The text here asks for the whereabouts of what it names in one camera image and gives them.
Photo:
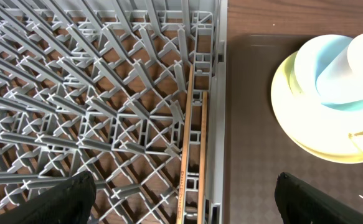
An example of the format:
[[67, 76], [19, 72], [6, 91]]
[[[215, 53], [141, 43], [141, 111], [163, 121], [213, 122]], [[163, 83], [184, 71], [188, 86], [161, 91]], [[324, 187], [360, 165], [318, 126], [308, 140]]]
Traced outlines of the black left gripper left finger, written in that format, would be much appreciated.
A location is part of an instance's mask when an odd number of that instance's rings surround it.
[[86, 224], [96, 194], [92, 173], [83, 171], [3, 213], [0, 224]]

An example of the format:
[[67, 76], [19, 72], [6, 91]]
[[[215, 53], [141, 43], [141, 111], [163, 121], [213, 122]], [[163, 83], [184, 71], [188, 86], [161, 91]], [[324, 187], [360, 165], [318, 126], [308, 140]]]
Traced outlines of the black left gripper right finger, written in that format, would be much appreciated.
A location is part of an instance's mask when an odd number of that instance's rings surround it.
[[276, 182], [275, 202], [284, 223], [363, 224], [363, 214], [282, 172]]

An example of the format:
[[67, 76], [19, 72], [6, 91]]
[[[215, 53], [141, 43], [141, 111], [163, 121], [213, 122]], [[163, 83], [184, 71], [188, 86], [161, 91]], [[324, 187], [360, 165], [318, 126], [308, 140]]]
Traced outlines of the yellow plate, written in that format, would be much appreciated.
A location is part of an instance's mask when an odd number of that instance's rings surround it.
[[341, 164], [363, 163], [363, 152], [334, 121], [323, 121], [321, 110], [308, 102], [297, 84], [294, 63], [298, 53], [288, 56], [277, 68], [270, 90], [277, 121], [288, 137], [306, 152]]

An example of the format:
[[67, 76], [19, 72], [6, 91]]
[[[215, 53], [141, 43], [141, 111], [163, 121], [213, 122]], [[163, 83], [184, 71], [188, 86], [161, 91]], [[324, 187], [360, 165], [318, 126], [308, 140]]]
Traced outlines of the white cup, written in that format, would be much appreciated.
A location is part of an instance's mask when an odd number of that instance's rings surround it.
[[349, 45], [322, 71], [316, 80], [320, 99], [344, 104], [363, 100], [363, 34]]

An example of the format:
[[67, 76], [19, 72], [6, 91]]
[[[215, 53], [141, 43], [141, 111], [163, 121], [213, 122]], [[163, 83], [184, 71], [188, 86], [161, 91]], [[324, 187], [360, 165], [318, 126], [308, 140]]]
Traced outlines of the wooden chopstick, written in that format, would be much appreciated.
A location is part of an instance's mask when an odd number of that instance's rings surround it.
[[181, 161], [181, 173], [179, 180], [179, 198], [177, 203], [177, 224], [183, 224], [184, 221], [184, 202], [185, 202], [185, 189], [186, 189], [186, 176], [187, 176], [187, 162], [188, 162], [188, 148], [190, 140], [190, 125], [191, 125], [191, 103], [192, 103], [192, 89], [193, 89], [193, 74], [194, 67], [190, 66], [189, 83], [187, 89], [186, 99], [186, 118], [184, 122], [184, 135], [182, 145], [182, 161]]

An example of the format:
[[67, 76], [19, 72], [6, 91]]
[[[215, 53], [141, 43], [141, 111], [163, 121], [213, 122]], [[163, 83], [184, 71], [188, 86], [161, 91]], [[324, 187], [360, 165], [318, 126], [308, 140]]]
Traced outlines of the dark brown serving tray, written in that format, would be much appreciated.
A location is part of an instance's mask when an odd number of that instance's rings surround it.
[[271, 107], [272, 78], [306, 35], [253, 35], [227, 44], [224, 221], [281, 223], [276, 180], [289, 172], [363, 213], [363, 163], [320, 159], [295, 144]]

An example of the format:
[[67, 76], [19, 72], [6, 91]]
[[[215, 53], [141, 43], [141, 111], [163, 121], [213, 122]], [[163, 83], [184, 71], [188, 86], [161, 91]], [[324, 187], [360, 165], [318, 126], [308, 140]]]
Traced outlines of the grey plastic dishwasher rack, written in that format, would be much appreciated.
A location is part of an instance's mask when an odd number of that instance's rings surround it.
[[83, 172], [87, 223], [223, 223], [226, 1], [0, 1], [0, 215]]

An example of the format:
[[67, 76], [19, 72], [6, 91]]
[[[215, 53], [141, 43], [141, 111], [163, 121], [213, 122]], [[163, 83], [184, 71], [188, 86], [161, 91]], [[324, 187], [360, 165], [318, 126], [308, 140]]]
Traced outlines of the light blue bowl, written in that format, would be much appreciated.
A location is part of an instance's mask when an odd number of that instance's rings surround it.
[[345, 35], [320, 35], [307, 41], [298, 51], [294, 63], [297, 83], [309, 102], [340, 111], [363, 109], [363, 100], [344, 104], [321, 101], [316, 80], [322, 71], [349, 45], [353, 38]]

